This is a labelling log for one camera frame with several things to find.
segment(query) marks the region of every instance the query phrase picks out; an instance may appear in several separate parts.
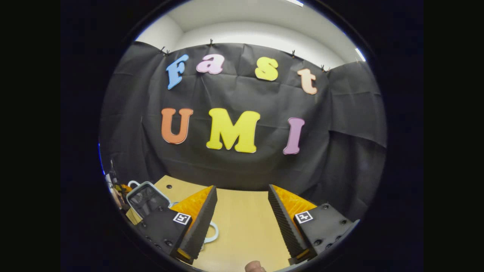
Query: white wall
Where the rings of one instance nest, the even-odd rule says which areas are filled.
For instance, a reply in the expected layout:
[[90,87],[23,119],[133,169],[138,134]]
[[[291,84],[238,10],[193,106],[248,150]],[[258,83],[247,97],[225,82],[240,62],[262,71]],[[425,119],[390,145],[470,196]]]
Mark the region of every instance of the white wall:
[[147,27],[137,38],[139,42],[150,44],[158,49],[175,51],[175,45],[183,35],[182,29],[170,16],[163,16]]
[[343,59],[320,42],[297,31],[255,22],[228,22],[183,32],[170,17],[163,16],[146,28],[136,39],[159,49],[175,51],[195,45],[241,43],[271,47],[295,55],[325,69],[343,65]]
[[213,24],[186,32],[176,43],[174,50],[214,43],[241,43],[275,48],[295,55],[324,68],[345,64],[343,59],[318,41],[283,27],[255,23],[229,22]]

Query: white ceiling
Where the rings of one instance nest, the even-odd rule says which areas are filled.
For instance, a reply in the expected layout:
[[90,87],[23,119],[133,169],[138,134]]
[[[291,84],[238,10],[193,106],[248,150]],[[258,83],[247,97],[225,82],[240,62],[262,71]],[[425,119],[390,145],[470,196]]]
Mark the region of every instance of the white ceiling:
[[192,0],[168,15],[184,32],[234,21],[278,25],[319,41],[345,62],[360,60],[355,44],[336,25],[308,6],[286,0]]

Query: foam letter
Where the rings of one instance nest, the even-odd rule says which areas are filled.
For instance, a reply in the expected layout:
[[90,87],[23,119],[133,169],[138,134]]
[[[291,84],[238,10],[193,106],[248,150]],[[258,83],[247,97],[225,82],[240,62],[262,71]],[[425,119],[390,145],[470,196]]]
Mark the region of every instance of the foam letter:
[[183,74],[183,72],[185,71],[185,64],[183,63],[183,61],[187,61],[187,59],[188,59],[188,55],[185,54],[181,56],[179,59],[177,59],[176,61],[174,61],[172,64],[168,65],[168,67],[166,68],[166,70],[168,71],[168,79],[169,79],[168,90],[173,88],[182,80],[181,79],[182,77],[179,76],[178,73]]
[[199,71],[200,73],[209,72],[212,75],[216,75],[222,72],[222,64],[225,60],[224,56],[218,54],[211,54],[204,56],[202,60],[204,61],[200,62],[197,65],[197,71]]
[[301,128],[304,126],[304,120],[301,118],[289,118],[287,121],[291,126],[289,130],[289,139],[287,146],[282,150],[284,155],[299,153],[299,136],[301,136]]
[[277,78],[277,61],[268,57],[261,57],[257,60],[256,76],[260,79],[274,81]]
[[237,137],[239,142],[235,145],[235,151],[244,153],[254,153],[257,148],[254,145],[256,136],[256,123],[260,119],[260,114],[255,111],[245,111],[241,114],[235,125],[224,108],[213,108],[209,111],[212,117],[212,132],[207,147],[210,149],[221,149],[224,141],[225,148],[231,149]]
[[309,69],[302,69],[298,71],[298,75],[301,76],[301,86],[302,89],[308,94],[315,94],[318,92],[316,88],[313,87],[313,81],[316,80],[316,76],[311,74]]
[[164,108],[161,111],[163,116],[161,121],[161,136],[165,141],[171,144],[181,144],[186,140],[188,134],[188,121],[190,120],[190,115],[193,114],[193,110],[189,108],[182,108],[180,110],[181,122],[180,122],[180,132],[178,135],[171,133],[171,120],[173,114],[177,111],[174,108]]

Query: orange letter u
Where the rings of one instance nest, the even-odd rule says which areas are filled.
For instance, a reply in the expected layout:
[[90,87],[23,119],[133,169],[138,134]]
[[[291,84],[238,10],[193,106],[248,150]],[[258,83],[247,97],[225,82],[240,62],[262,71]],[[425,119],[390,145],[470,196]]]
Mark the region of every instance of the orange letter u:
[[171,133],[171,120],[176,112],[177,111],[174,108],[164,108],[161,111],[161,115],[163,116],[161,121],[161,137],[171,144],[181,144],[185,141],[186,136],[188,135],[188,121],[190,120],[190,115],[193,114],[192,109],[180,109],[180,132],[178,135],[174,135]]

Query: finger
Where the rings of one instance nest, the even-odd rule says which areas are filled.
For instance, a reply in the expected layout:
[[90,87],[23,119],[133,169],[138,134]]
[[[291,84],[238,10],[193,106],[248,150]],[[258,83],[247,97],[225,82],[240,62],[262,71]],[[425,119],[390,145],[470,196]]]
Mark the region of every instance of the finger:
[[256,269],[260,268],[259,261],[251,261],[245,266],[245,272],[255,272]]
[[263,267],[256,267],[252,270],[246,270],[245,272],[266,272],[266,270]]

